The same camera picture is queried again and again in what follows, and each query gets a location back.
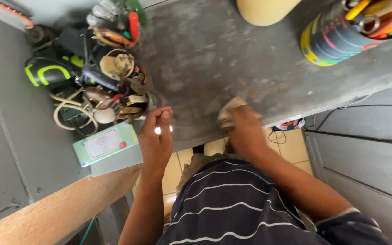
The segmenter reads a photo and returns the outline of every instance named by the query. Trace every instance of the tool holder can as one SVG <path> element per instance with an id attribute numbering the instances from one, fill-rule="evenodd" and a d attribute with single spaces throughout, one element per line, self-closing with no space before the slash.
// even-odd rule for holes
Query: tool holder can
<path id="1" fill-rule="evenodd" d="M 346 14 L 341 1 L 335 1 L 305 28 L 300 45 L 310 62 L 331 66 L 392 39 L 390 36 L 376 40 L 362 35 L 345 18 Z"/>

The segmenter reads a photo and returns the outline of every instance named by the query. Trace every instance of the striped shirt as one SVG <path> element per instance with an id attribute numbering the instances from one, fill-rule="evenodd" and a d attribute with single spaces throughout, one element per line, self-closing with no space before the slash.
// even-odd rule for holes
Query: striped shirt
<path id="1" fill-rule="evenodd" d="M 316 230 L 306 230 L 280 188 L 250 163 L 223 159 L 183 186 L 157 244 L 392 244 L 357 209 L 318 222 Z"/>

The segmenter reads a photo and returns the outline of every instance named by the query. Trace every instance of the green box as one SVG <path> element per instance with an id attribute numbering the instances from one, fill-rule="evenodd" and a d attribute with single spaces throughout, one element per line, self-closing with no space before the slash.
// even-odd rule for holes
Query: green box
<path id="1" fill-rule="evenodd" d="M 81 167 L 98 163 L 113 156 L 124 156 L 131 147 L 139 148 L 139 140 L 132 125 L 119 123 L 73 143 Z"/>

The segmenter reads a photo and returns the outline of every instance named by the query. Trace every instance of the metal table surface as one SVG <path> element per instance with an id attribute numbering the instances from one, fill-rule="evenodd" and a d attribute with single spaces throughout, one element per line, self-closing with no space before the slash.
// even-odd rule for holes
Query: metal table surface
<path id="1" fill-rule="evenodd" d="M 224 137 L 216 117 L 234 96 L 271 124 L 392 87 L 392 40 L 332 67 L 305 59 L 299 37 L 328 3 L 303 0 L 269 27 L 248 24 L 233 0 L 147 8 L 153 48 L 142 62 L 174 110 L 174 151 Z"/>

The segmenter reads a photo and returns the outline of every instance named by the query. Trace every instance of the label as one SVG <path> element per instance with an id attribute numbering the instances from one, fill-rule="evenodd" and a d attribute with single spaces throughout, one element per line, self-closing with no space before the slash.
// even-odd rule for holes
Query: label
<path id="1" fill-rule="evenodd" d="M 88 140 L 85 143 L 85 146 L 90 158 L 95 159 L 101 155 L 112 152 L 115 149 L 119 149 L 121 142 L 122 139 L 117 130 L 110 130 Z"/>

